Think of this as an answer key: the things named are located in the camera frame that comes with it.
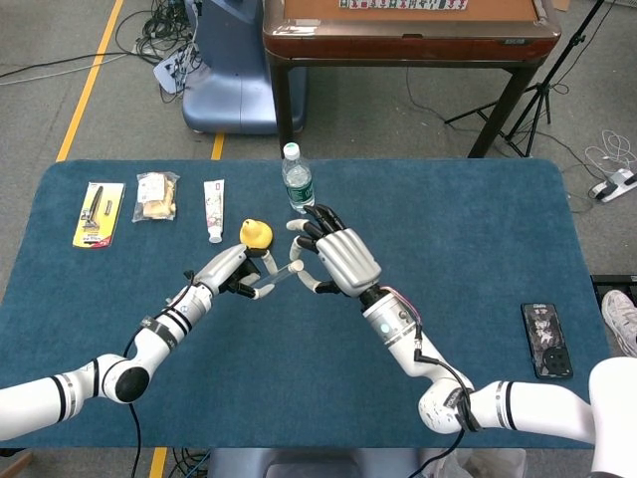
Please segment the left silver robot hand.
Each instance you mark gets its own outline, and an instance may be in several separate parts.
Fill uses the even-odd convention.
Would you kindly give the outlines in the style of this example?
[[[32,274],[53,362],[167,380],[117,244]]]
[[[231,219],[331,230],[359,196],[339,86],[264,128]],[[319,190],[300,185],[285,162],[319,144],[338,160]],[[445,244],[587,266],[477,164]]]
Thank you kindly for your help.
[[[261,258],[267,263],[266,259],[271,256],[268,249],[248,248],[242,243],[225,249],[194,276],[194,285],[203,285],[213,297],[230,292],[252,300],[262,299],[275,289],[275,285],[268,284],[255,289],[252,287],[254,282],[247,281],[260,278],[253,258]]]

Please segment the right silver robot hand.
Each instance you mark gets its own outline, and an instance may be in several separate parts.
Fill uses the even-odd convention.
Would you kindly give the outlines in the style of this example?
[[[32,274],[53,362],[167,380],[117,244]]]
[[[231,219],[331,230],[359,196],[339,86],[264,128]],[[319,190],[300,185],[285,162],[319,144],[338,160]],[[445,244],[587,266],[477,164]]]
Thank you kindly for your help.
[[[303,251],[315,253],[330,275],[330,280],[319,281],[302,270],[298,278],[315,294],[343,293],[359,298],[379,288],[381,267],[359,235],[347,227],[328,206],[305,206],[310,219],[293,219],[286,223],[289,231],[298,232],[290,248],[290,260],[297,261]]]

